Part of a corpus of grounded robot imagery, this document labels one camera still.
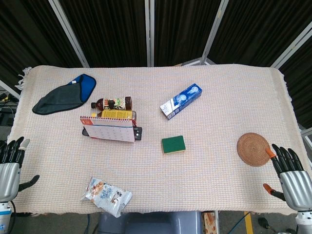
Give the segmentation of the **green yellow sponge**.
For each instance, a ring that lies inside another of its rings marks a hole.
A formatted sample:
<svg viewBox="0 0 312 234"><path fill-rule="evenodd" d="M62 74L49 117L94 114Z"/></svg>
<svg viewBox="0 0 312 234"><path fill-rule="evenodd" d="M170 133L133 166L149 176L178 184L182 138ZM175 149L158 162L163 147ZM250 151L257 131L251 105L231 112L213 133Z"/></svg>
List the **green yellow sponge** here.
<svg viewBox="0 0 312 234"><path fill-rule="evenodd" d="M161 145L164 154L177 153L186 150L183 136L163 138L161 140Z"/></svg>

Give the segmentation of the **dark tea bottle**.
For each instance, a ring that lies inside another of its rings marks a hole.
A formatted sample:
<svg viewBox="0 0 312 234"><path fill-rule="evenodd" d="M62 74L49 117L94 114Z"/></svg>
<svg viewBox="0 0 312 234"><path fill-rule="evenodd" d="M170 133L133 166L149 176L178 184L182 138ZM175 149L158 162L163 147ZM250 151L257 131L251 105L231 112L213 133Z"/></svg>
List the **dark tea bottle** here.
<svg viewBox="0 0 312 234"><path fill-rule="evenodd" d="M131 97L101 98L91 103L92 109L103 110L132 110Z"/></svg>

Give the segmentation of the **black folding screen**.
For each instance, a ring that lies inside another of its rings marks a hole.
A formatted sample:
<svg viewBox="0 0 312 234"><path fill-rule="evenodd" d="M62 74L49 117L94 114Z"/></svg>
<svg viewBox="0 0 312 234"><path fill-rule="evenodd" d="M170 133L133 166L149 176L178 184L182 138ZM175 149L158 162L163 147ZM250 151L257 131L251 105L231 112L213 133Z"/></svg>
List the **black folding screen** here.
<svg viewBox="0 0 312 234"><path fill-rule="evenodd" d="M21 71L243 64L285 76L312 128L312 0L0 0L0 85Z"/></svg>

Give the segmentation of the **beige woven tablecloth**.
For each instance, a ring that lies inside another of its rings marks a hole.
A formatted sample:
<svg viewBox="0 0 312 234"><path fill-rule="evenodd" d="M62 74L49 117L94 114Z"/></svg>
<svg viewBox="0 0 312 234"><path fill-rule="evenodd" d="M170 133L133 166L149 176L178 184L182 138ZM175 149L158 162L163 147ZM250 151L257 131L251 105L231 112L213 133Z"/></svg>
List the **beige woven tablecloth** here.
<svg viewBox="0 0 312 234"><path fill-rule="evenodd" d="M131 96L142 128L140 141L82 135L90 103L47 116L35 104L81 74L96 79L89 101ZM196 83L202 94L168 120L160 106ZM14 200L18 212L97 212L81 201L92 176L132 192L126 212L233 210L291 214L269 195L281 185L271 163L251 167L237 154L244 133L293 149L312 178L283 75L274 68L239 64L186 67L59 68L37 66L24 78L9 140L30 139L21 182L37 183ZM183 136L185 151L164 154L163 138Z"/></svg>

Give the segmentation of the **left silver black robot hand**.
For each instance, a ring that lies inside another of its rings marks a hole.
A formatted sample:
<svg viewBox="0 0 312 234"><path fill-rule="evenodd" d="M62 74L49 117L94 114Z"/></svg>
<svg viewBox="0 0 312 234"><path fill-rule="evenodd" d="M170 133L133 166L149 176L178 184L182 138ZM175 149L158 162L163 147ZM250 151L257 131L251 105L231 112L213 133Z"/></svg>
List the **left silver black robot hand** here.
<svg viewBox="0 0 312 234"><path fill-rule="evenodd" d="M0 203L12 201L19 192L33 186L39 179L20 183L21 168L30 139L20 137L5 143L0 140Z"/></svg>

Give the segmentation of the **white desk calendar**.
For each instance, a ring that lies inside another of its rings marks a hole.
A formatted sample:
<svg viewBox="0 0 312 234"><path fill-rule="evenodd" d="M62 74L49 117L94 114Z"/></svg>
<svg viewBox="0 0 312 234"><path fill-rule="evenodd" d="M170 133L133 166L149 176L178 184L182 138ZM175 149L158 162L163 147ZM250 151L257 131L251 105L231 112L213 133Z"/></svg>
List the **white desk calendar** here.
<svg viewBox="0 0 312 234"><path fill-rule="evenodd" d="M87 116L81 116L79 119L89 137L126 142L135 141L131 119Z"/></svg>

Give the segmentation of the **white snack bag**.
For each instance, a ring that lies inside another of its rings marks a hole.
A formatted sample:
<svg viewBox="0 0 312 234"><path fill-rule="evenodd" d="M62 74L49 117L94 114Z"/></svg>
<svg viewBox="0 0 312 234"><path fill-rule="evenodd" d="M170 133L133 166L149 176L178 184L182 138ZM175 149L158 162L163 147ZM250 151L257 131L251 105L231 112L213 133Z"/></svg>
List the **white snack bag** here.
<svg viewBox="0 0 312 234"><path fill-rule="evenodd" d="M98 208L118 218L132 198L132 193L110 185L94 176L90 178L81 201L90 201Z"/></svg>

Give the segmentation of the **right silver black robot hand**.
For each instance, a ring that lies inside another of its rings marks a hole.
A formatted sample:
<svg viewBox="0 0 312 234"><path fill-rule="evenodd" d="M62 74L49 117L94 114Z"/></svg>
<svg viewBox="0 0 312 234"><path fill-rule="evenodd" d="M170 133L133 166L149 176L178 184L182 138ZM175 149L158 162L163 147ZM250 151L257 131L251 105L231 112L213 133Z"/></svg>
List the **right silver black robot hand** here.
<svg viewBox="0 0 312 234"><path fill-rule="evenodd" d="M291 148L285 149L275 144L272 147L275 152L267 148L266 153L279 178L282 192L266 183L263 184L264 189L270 195L285 201L295 211L312 211L312 179L304 170L297 153Z"/></svg>

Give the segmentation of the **blue toothpaste box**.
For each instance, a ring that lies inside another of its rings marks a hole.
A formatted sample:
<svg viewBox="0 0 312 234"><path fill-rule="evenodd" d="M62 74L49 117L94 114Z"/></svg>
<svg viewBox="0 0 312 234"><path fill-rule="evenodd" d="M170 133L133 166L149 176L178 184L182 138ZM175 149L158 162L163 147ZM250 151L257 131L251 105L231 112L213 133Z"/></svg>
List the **blue toothpaste box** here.
<svg viewBox="0 0 312 234"><path fill-rule="evenodd" d="M200 97L202 89L196 84L192 84L187 89L183 90L164 104L160 106L160 109L164 116L170 120L185 107L191 104L194 100Z"/></svg>

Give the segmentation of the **woven rattan coaster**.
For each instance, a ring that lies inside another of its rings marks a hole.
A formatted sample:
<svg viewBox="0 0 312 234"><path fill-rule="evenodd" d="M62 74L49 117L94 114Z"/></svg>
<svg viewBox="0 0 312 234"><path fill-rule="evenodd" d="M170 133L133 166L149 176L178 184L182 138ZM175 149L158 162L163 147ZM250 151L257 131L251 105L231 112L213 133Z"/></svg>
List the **woven rattan coaster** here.
<svg viewBox="0 0 312 234"><path fill-rule="evenodd" d="M269 148L267 140L257 133L245 133L237 141L236 149L239 157L253 167L265 165L270 157L266 153Z"/></svg>

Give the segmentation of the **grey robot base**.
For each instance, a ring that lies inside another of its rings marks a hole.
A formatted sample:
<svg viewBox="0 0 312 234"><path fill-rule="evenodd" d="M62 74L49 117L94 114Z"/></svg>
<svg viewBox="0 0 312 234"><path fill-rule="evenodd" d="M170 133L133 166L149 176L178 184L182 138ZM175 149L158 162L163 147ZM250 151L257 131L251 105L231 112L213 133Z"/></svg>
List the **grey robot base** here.
<svg viewBox="0 0 312 234"><path fill-rule="evenodd" d="M199 211L122 213L116 218L101 213L96 234L203 234Z"/></svg>

